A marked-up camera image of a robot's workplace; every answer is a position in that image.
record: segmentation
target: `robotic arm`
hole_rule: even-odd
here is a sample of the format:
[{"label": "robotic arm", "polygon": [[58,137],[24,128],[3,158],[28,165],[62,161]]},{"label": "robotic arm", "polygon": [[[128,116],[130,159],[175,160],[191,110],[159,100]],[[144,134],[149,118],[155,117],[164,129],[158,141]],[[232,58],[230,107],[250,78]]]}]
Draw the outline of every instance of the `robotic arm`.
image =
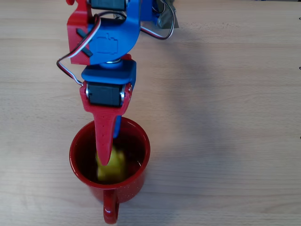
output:
[{"label": "robotic arm", "polygon": [[[66,0],[73,5],[75,0]],[[121,116],[126,112],[136,81],[136,62],[127,54],[136,44],[140,31],[160,40],[174,31],[175,15],[166,37],[141,26],[141,20],[154,21],[159,12],[152,0],[77,0],[78,7],[67,23],[70,53],[57,66],[80,86],[84,109],[95,121],[96,149],[102,165],[110,160],[113,138],[118,136]],[[106,10],[92,16],[92,9]],[[115,19],[103,18],[115,15]],[[81,76],[84,82],[64,67],[63,59],[87,65]]]}]

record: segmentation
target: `red mug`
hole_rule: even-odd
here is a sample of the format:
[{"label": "red mug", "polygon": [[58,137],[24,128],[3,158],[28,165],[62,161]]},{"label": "red mug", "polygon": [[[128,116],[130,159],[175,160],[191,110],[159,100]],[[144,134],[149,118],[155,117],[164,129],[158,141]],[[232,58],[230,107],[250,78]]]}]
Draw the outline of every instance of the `red mug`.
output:
[{"label": "red mug", "polygon": [[97,183],[94,121],[77,133],[71,144],[69,156],[74,174],[89,186],[98,200],[103,202],[103,217],[108,224],[117,222],[119,203],[132,199],[141,190],[151,150],[145,131],[136,122],[123,117],[119,136],[113,143],[117,148],[121,147],[124,150],[127,159],[137,163],[132,166],[133,174],[117,184]]}]

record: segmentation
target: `blue plastic part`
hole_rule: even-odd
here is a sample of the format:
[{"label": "blue plastic part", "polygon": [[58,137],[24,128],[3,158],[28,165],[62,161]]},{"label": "blue plastic part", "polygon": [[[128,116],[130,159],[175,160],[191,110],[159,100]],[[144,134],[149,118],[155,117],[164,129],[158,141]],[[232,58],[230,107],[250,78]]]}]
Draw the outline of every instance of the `blue plastic part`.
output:
[{"label": "blue plastic part", "polygon": [[141,3],[141,20],[152,21],[152,4],[156,0],[143,0]]},{"label": "blue plastic part", "polygon": [[82,72],[83,80],[89,82],[124,85],[136,83],[137,63],[134,60],[122,60],[118,64],[89,65]]},{"label": "blue plastic part", "polygon": [[140,33],[140,3],[141,0],[128,2],[125,21],[102,18],[99,30],[89,42],[89,50],[93,53],[91,65],[114,61],[134,47]]},{"label": "blue plastic part", "polygon": [[118,134],[119,134],[119,131],[120,131],[121,118],[122,118],[121,115],[117,116],[117,118],[116,118],[116,124],[115,124],[113,138],[117,138],[118,137]]}]

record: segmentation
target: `blue bracket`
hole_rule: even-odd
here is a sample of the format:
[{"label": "blue bracket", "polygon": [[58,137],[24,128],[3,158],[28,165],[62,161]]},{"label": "blue bracket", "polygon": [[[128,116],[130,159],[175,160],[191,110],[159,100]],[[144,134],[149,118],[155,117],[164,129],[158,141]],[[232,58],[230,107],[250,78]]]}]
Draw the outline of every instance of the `blue bracket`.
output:
[{"label": "blue bracket", "polygon": [[89,42],[91,65],[114,61],[134,47],[140,33],[140,1],[128,2],[126,20],[102,18],[99,30]]}]

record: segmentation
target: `yellow object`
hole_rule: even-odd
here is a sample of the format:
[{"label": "yellow object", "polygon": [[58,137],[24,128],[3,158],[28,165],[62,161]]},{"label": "yellow object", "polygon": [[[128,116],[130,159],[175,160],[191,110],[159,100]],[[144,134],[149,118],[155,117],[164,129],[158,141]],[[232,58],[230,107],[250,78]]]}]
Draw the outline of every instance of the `yellow object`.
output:
[{"label": "yellow object", "polygon": [[122,151],[118,151],[112,146],[111,157],[108,165],[103,166],[96,154],[97,177],[100,181],[121,182],[126,179],[126,158]]}]

